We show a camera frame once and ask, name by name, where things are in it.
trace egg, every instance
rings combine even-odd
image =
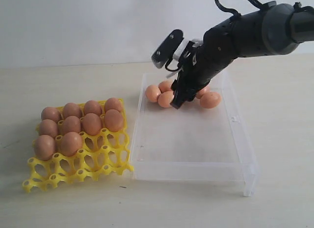
[[[34,152],[39,160],[47,161],[56,153],[55,140],[48,135],[41,135],[35,140]]]
[[[217,92],[207,92],[202,95],[200,105],[206,109],[212,109],[219,105],[221,102],[221,95]]]
[[[172,91],[171,90],[172,81],[165,80],[158,85],[158,88],[161,90],[161,93]]]
[[[161,90],[156,85],[149,85],[146,88],[145,95],[150,102],[155,103],[161,95]]]
[[[82,137],[77,132],[68,132],[61,139],[60,153],[72,156],[83,146]]]
[[[97,101],[90,100],[84,105],[84,114],[94,113],[100,116],[102,114],[102,107]]]
[[[62,124],[62,134],[66,134],[71,131],[79,133],[81,129],[81,122],[77,116],[69,116]]]
[[[62,110],[63,118],[66,119],[69,116],[82,117],[82,111],[80,107],[75,103],[67,103]]]
[[[61,120],[61,113],[57,108],[54,107],[46,107],[41,112],[41,120],[51,119],[54,122],[58,123]]]
[[[200,99],[202,97],[202,95],[204,95],[206,92],[209,92],[209,87],[206,86],[203,89],[201,89],[200,91],[197,92],[196,94],[196,98]]]
[[[106,102],[105,102],[105,112],[107,112],[110,109],[115,109],[118,110],[119,112],[123,111],[123,107],[122,107],[122,103],[121,101],[119,101],[119,99],[117,98],[109,98]]]
[[[122,114],[115,109],[108,110],[105,113],[104,121],[105,127],[112,132],[120,131],[124,125]]]
[[[91,136],[97,135],[103,128],[103,123],[97,114],[86,114],[82,121],[85,132]]]
[[[173,100],[174,95],[173,91],[168,91],[162,93],[158,98],[158,104],[163,108],[169,108],[171,107],[170,103]]]
[[[38,133],[39,135],[49,135],[55,138],[58,135],[58,125],[51,119],[44,119],[39,124]]]

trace transparent plastic container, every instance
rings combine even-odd
[[[160,73],[143,76],[131,145],[134,178],[244,181],[243,195],[252,196],[259,168],[227,70],[210,83],[222,96],[214,109],[203,109],[198,99],[179,110],[150,103],[147,86],[163,80]]]

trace robotic arm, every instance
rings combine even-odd
[[[285,55],[299,44],[314,41],[314,8],[296,2],[279,4],[248,0],[257,11],[241,15],[225,8],[215,0],[223,12],[233,15],[208,30],[203,40],[189,41],[181,30],[173,30],[152,55],[157,68],[178,73],[172,83],[174,99],[171,105],[179,109],[184,102],[194,100],[196,93],[237,58]],[[176,60],[177,69],[168,66]]]

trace yellow plastic egg tray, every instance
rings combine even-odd
[[[104,123],[105,101],[98,102],[103,110],[101,120]],[[82,110],[84,104],[78,104]],[[63,107],[57,107],[62,113]],[[100,175],[108,175],[115,172],[122,175],[125,169],[133,171],[129,164],[130,150],[128,149],[130,138],[126,133],[127,120],[123,105],[123,129],[118,132],[111,132],[103,128],[96,136],[88,135],[81,131],[83,147],[73,156],[67,157],[56,152],[48,161],[42,161],[35,156],[28,160],[30,177],[22,184],[26,192],[33,187],[39,187],[47,191],[48,187],[57,188],[61,181],[72,184],[76,181],[84,181],[86,177],[98,180]],[[58,122],[58,129],[61,132],[63,120]],[[56,136],[55,140],[59,149],[62,135]]]

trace egg tray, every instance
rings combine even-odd
[[[130,150],[128,146],[130,138],[126,133],[125,109],[123,100],[119,99],[119,101],[123,106],[122,116],[124,120],[124,126],[120,131],[111,132],[104,127],[95,136],[81,131],[79,134],[82,137],[83,146],[70,157],[59,152],[62,135],[56,136],[58,152],[50,160],[39,160],[35,156],[28,160],[30,177],[23,182],[23,189],[28,193],[31,192],[33,187],[39,187],[42,191],[47,191],[48,187],[57,188],[61,181],[72,184],[76,181],[83,182],[86,177],[98,180],[102,174],[108,175],[115,172],[117,175],[122,175],[125,169],[133,171],[133,166],[129,164]],[[99,101],[98,103],[102,107],[103,114],[100,117],[104,123],[105,101]],[[78,105],[83,113],[84,104]],[[63,107],[57,107],[57,109],[62,113]],[[61,132],[62,124],[63,120],[60,120],[58,122],[59,132]]]

